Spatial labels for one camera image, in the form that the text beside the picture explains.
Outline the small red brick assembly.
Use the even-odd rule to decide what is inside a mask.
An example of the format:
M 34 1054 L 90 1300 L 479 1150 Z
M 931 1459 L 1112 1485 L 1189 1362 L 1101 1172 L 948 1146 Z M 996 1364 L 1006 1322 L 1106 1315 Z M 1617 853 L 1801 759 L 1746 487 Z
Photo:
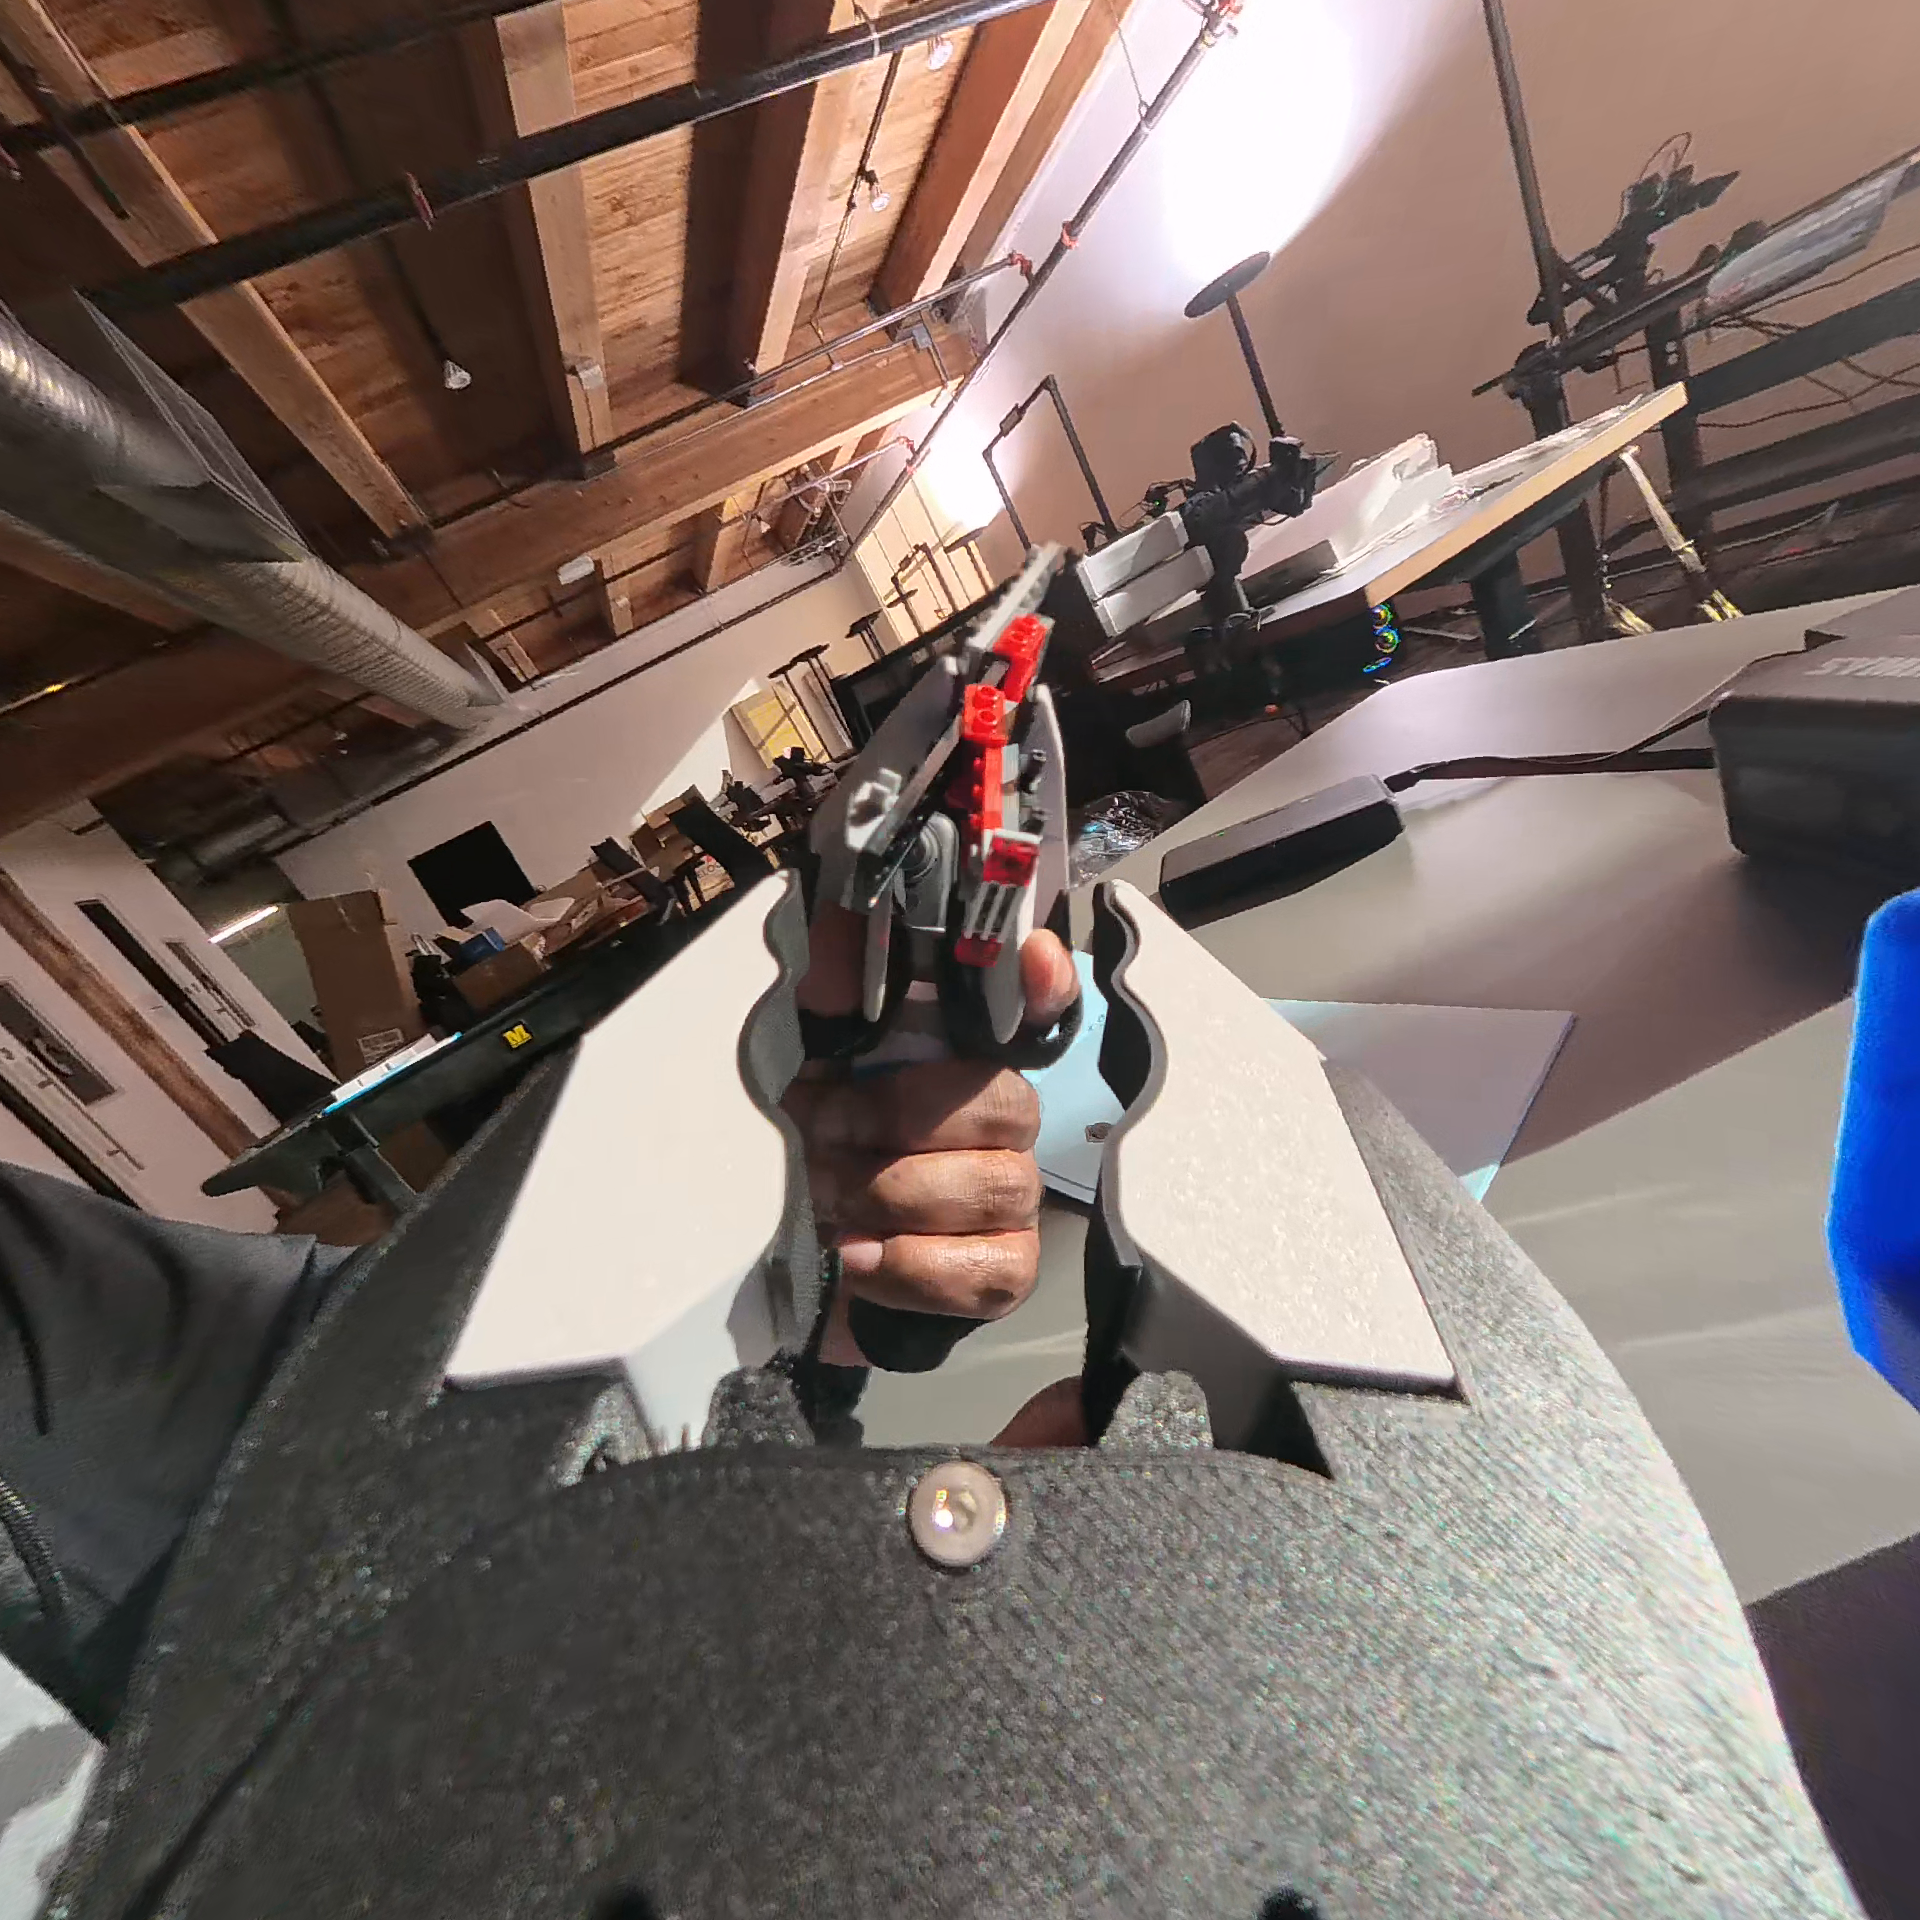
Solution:
M 974 650 L 957 697 L 957 745 L 944 776 L 944 816 L 957 831 L 957 878 L 936 941 L 948 1027 L 974 1054 L 1006 1054 L 1025 1024 L 1021 940 L 1042 878 L 1046 748 L 1025 745 L 1042 681 L 1046 621 L 1006 616 Z

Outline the long grey black brick assembly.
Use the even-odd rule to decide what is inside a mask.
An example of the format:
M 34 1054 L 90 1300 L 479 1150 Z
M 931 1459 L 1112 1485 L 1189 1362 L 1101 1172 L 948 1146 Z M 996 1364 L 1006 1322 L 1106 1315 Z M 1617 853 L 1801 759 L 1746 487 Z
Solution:
M 985 634 L 1021 609 L 1042 616 L 1046 589 L 1062 577 L 1067 552 L 1055 541 L 1025 552 L 1021 571 L 991 589 L 977 609 L 962 616 L 954 647 L 922 666 L 911 688 L 888 712 L 862 748 L 880 748 L 888 768 L 900 776 L 900 802 L 893 817 L 871 836 L 871 851 L 885 853 L 900 843 L 903 831 L 922 825 L 927 816 L 944 816 L 944 776 L 948 755 L 957 745 L 957 697 L 974 650 L 985 647 Z

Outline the black side table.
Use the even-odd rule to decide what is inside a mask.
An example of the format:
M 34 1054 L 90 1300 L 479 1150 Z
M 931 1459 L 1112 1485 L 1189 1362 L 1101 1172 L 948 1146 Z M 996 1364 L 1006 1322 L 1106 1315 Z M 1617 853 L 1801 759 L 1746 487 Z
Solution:
M 365 1206 L 412 1213 L 421 1186 L 399 1172 L 386 1150 L 394 1135 L 449 1106 L 466 1111 L 488 1103 L 497 1111 L 534 1060 L 581 1043 L 716 925 L 717 913 L 711 910 L 701 917 L 617 930 L 519 996 L 466 1024 L 457 1036 L 399 1054 L 370 1077 L 284 1120 L 267 1142 L 241 1146 L 203 1181 L 203 1197 L 258 1186 L 313 1199 L 330 1181 L 345 1181 Z

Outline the wooden-top background table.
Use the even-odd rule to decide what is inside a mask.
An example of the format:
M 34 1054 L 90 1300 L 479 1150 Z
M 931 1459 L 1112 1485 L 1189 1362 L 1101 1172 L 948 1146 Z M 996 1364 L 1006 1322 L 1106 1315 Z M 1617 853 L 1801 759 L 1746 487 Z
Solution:
M 1396 607 L 1398 597 L 1434 588 L 1488 583 L 1522 589 L 1517 552 L 1552 531 L 1571 507 L 1581 507 L 1588 494 L 1597 494 L 1600 473 L 1617 469 L 1624 454 L 1636 454 L 1636 440 L 1682 408 L 1685 389 L 1671 384 L 1594 424 L 1505 454 L 1475 473 L 1453 473 L 1457 494 L 1444 500 L 1444 511 L 1403 525 L 1347 564 L 1331 564 L 1331 552 L 1311 544 L 1314 507 L 1306 518 L 1259 521 L 1248 531 L 1248 556 L 1241 571 L 1241 589 L 1257 609 L 1257 642 L 1279 647 L 1293 634 L 1314 634 L 1341 621 L 1370 616 L 1370 607 Z M 1062 588 L 1077 589 L 1089 616 L 1089 597 L 1081 589 L 1070 564 L 1062 571 Z M 1119 642 L 1101 634 L 1089 616 L 1089 659 L 1101 672 L 1141 681 L 1202 625 L 1205 603 L 1168 609 Z

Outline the black equipment rack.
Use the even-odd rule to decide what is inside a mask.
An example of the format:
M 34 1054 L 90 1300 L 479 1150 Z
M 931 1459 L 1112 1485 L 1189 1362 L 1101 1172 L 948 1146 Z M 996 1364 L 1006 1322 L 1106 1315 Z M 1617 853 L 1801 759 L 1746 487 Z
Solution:
M 1564 253 L 1496 0 L 1485 5 L 1485 31 L 1538 275 L 1530 308 L 1538 345 L 1485 391 L 1514 396 L 1545 437 L 1558 437 L 1571 427 L 1569 384 L 1624 373 L 1641 351 L 1650 391 L 1671 396 L 1655 424 L 1665 487 L 1624 445 L 1600 458 L 1597 511 L 1571 511 L 1571 531 L 1558 531 L 1577 633 L 1646 633 L 1608 577 L 1613 552 L 1646 531 L 1682 571 L 1696 616 L 1732 621 L 1716 518 L 1915 458 L 1915 362 L 1865 367 L 1871 351 L 1915 345 L 1915 279 L 1812 322 L 1788 322 L 1783 308 L 1841 293 L 1873 267 L 1871 249 L 1883 216 L 1915 200 L 1920 158 L 1903 150 L 1783 226 L 1741 226 L 1665 279 L 1655 275 L 1664 236 L 1737 182 L 1737 174 L 1702 179 L 1692 133 L 1682 133 L 1624 190 L 1613 231 Z

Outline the silver ventilation duct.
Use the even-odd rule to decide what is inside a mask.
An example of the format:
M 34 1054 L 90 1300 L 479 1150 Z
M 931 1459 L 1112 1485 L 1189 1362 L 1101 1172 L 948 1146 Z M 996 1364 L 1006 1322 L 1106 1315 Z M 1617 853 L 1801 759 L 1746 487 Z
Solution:
M 306 563 L 217 563 L 138 521 L 96 494 L 90 454 L 107 404 L 85 384 L 70 350 L 70 298 L 0 315 L 0 507 L 40 541 L 129 577 L 159 603 L 386 697 L 448 729 L 474 729 L 504 697 L 380 609 L 361 588 Z

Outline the black cube-shaped device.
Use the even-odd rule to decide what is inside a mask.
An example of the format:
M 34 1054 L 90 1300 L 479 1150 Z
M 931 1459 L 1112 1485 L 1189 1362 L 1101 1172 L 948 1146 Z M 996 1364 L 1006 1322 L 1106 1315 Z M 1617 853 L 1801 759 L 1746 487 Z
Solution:
M 1719 816 L 1746 858 L 1920 884 L 1920 589 L 1812 621 L 1712 706 Z

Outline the stack of flat white boxes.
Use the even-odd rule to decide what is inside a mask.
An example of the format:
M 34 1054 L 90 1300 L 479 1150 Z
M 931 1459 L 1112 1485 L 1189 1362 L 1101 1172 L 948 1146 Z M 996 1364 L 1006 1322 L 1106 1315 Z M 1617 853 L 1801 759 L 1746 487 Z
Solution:
M 1434 437 L 1403 437 L 1378 458 L 1347 469 L 1331 494 L 1314 497 L 1311 544 L 1331 552 L 1331 564 L 1347 564 L 1403 525 L 1444 511 L 1457 494 L 1453 469 Z

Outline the black power bank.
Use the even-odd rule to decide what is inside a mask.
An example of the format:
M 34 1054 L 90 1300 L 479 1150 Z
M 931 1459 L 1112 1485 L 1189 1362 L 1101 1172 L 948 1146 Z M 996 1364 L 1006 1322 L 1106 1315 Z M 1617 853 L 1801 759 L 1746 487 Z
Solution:
M 1341 778 L 1161 858 L 1156 897 L 1169 917 L 1208 917 L 1246 897 L 1283 897 L 1388 851 L 1403 816 L 1383 778 Z

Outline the dark vent grille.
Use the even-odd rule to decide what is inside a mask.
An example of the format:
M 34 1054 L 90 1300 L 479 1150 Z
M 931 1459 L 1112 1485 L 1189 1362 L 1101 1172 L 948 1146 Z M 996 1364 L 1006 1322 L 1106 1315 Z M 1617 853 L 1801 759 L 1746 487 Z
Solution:
M 96 494 L 217 563 L 313 556 L 211 412 L 85 298 L 70 298 L 70 351 L 107 404 L 116 427 L 116 454 L 105 454 L 105 427 L 96 427 Z

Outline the blue plastic bin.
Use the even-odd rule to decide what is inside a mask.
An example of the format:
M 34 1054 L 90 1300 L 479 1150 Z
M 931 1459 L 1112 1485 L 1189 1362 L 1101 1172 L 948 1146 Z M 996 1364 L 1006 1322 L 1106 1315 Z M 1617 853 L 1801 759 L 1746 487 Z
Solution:
M 1853 1353 L 1920 1407 L 1920 893 L 1858 940 L 1826 1253 Z

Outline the person's left hand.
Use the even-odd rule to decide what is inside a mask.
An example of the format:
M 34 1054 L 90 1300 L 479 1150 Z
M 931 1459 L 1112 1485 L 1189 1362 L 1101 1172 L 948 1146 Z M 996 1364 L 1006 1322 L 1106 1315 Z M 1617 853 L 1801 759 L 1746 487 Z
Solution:
M 936 1057 L 854 1069 L 809 1054 L 784 1093 L 809 1199 L 840 1253 L 818 1362 L 862 1372 L 846 1311 L 1006 1322 L 1042 1263 L 1042 1103 L 1003 1060 Z

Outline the plastic-wrapped chair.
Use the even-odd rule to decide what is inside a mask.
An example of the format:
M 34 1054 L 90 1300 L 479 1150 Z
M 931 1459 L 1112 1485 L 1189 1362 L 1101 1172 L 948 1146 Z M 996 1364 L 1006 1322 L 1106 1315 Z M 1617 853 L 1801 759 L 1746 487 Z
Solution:
M 1141 853 L 1156 836 L 1182 825 L 1189 802 L 1149 794 L 1149 791 L 1117 791 L 1089 802 L 1067 810 L 1067 884 L 1081 889 L 1117 867 L 1119 858 Z

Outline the black office chair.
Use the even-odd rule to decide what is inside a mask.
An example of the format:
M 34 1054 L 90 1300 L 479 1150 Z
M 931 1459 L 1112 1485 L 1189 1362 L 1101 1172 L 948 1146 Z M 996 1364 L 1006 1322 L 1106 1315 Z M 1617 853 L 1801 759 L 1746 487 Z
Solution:
M 1205 802 L 1189 759 L 1189 702 L 1089 685 L 1077 666 L 1046 666 L 1042 685 L 1062 729 L 1067 810 L 1084 816 L 1117 794 L 1149 794 L 1174 810 Z

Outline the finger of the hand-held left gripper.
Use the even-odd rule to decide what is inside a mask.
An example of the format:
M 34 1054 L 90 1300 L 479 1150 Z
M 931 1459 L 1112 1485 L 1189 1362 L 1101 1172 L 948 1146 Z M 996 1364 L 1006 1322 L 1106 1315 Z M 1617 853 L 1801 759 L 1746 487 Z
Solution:
M 1067 1043 L 1067 776 L 1052 697 L 980 697 L 980 1043 Z
M 885 1036 L 893 1016 L 893 910 L 880 904 L 866 843 L 893 817 L 900 776 L 880 748 L 854 755 L 809 825 L 809 962 L 804 1016 L 834 1036 Z

